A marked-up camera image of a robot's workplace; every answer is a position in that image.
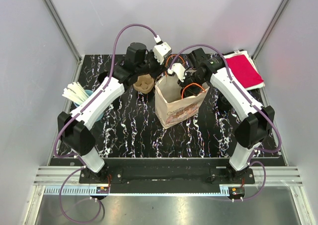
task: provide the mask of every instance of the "bag handle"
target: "bag handle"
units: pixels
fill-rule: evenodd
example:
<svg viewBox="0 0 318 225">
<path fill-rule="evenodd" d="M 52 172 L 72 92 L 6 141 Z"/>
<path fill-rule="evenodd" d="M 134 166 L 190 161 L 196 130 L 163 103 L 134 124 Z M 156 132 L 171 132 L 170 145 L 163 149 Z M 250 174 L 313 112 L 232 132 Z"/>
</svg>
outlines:
<svg viewBox="0 0 318 225">
<path fill-rule="evenodd" d="M 191 85 L 196 85 L 196 86 L 198 86 L 198 87 L 200 87 L 204 92 L 205 92 L 205 89 L 201 86 L 201 85 L 199 85 L 199 84 L 197 84 L 197 83 L 195 83 L 195 82 L 193 82 L 193 83 L 191 83 L 191 84 L 189 84 L 189 85 L 187 85 L 183 90 L 182 90 L 182 95 L 181 95 L 181 99 L 183 99 L 183 94 L 184 94 L 184 91 L 189 87 L 189 86 L 191 86 Z"/>
</svg>

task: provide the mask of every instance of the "black marble table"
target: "black marble table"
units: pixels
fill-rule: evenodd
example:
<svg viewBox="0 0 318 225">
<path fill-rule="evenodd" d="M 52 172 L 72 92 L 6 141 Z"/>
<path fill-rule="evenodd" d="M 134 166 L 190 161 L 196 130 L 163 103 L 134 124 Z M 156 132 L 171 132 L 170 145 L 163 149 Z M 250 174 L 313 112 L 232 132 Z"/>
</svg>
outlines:
<svg viewBox="0 0 318 225">
<path fill-rule="evenodd" d="M 85 89 L 96 90 L 98 75 L 110 64 L 110 55 L 86 55 L 78 81 Z M 250 93 L 262 102 L 259 90 Z M 103 158 L 229 157 L 237 143 L 234 130 L 239 118 L 234 109 L 229 113 L 218 110 L 218 95 L 218 90 L 211 87 L 197 115 L 164 129 L 155 115 L 154 89 L 142 94 L 131 87 L 105 110 L 103 118 L 91 129 L 97 151 Z M 262 147 L 276 147 L 272 135 Z M 59 154 L 69 151 L 61 143 Z M 278 157 L 278 153 L 259 152 L 256 156 Z"/>
</svg>

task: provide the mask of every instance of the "white wall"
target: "white wall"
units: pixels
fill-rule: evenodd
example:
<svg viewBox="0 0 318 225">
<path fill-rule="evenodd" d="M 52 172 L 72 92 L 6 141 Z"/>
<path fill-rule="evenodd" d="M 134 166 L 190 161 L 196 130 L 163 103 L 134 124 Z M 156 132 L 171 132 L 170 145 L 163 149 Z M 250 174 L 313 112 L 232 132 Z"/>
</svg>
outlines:
<svg viewBox="0 0 318 225">
<path fill-rule="evenodd" d="M 0 224 L 21 224 L 75 67 L 42 0 L 0 0 Z"/>
<path fill-rule="evenodd" d="M 252 54 L 281 0 L 53 0 L 81 54 L 109 54 L 127 24 L 150 26 L 174 52 L 207 43 L 223 52 L 247 49 Z M 118 52 L 131 42 L 152 48 L 152 34 L 129 29 Z"/>
<path fill-rule="evenodd" d="M 256 63 L 288 162 L 299 168 L 318 222 L 317 7 L 317 0 L 291 0 Z"/>
</svg>

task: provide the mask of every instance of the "canvas bag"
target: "canvas bag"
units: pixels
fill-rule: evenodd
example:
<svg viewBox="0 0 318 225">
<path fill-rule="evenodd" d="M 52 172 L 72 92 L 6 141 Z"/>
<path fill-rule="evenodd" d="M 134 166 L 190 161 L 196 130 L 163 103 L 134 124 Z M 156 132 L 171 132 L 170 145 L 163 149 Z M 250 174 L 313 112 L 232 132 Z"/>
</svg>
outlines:
<svg viewBox="0 0 318 225">
<path fill-rule="evenodd" d="M 205 92 L 181 99 L 181 87 L 177 81 L 176 75 L 163 76 L 155 85 L 156 115 L 165 129 L 197 114 L 209 90 L 209 86 L 204 83 L 202 87 Z"/>
</svg>

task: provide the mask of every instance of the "red cloth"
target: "red cloth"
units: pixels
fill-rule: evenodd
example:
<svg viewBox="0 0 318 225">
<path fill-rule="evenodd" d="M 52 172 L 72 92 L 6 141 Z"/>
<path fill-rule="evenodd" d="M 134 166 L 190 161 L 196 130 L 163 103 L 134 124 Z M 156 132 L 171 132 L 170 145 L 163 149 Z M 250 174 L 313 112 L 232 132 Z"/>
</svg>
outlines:
<svg viewBox="0 0 318 225">
<path fill-rule="evenodd" d="M 245 55 L 231 57 L 227 59 L 227 62 L 234 76 L 244 88 L 252 87 L 264 82 Z"/>
</svg>

